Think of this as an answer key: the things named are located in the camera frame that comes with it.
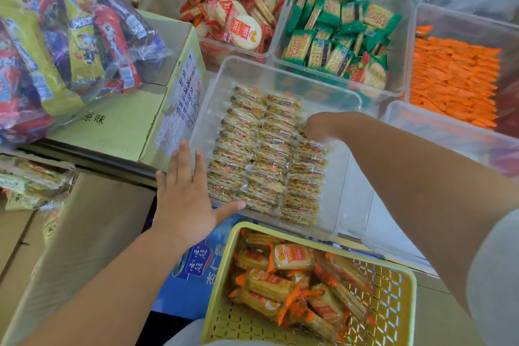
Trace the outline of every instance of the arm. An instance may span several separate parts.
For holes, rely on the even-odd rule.
[[[343,141],[409,239],[427,257],[458,303],[473,258],[493,226],[519,208],[506,177],[430,141],[358,112],[320,113],[309,139]]]
[[[182,253],[202,241],[243,202],[213,210],[204,159],[193,175],[187,142],[171,158],[167,176],[157,172],[153,226],[101,271],[21,346],[133,346],[153,302]]]

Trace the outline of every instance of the barcode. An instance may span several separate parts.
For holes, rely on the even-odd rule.
[[[139,40],[143,37],[146,37],[146,35],[147,35],[146,29],[144,28],[144,26],[142,26],[142,24],[139,22],[139,20],[137,18],[135,18],[133,15],[130,15],[126,19],[126,24],[130,28],[130,30],[133,33],[135,33],[135,35],[137,36],[137,38]]]
[[[54,98],[54,94],[50,91],[47,83],[45,82],[45,77],[40,72],[34,72],[31,74],[34,86],[36,90],[38,90],[40,99],[42,101],[51,100]]]
[[[119,69],[119,73],[121,74],[121,78],[124,81],[124,88],[133,88],[135,86],[135,80],[133,79],[133,72],[129,66],[121,67]]]

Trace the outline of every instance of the plastic bag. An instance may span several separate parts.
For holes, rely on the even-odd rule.
[[[6,146],[42,138],[90,101],[139,87],[140,74],[169,54],[126,0],[0,0],[0,42]],[[120,91],[103,90],[112,79],[122,80]]]

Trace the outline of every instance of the person's right arm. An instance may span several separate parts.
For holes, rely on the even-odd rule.
[[[494,225],[519,208],[519,188],[465,156],[358,112],[319,113],[309,139],[343,141],[387,210],[468,313],[465,285]]]

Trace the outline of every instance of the white shirt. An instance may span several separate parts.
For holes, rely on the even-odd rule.
[[[467,278],[469,309],[489,346],[519,344],[519,209],[501,219],[484,240]],[[204,319],[196,320],[164,346],[200,344]],[[211,346],[269,346],[261,341],[222,340]]]

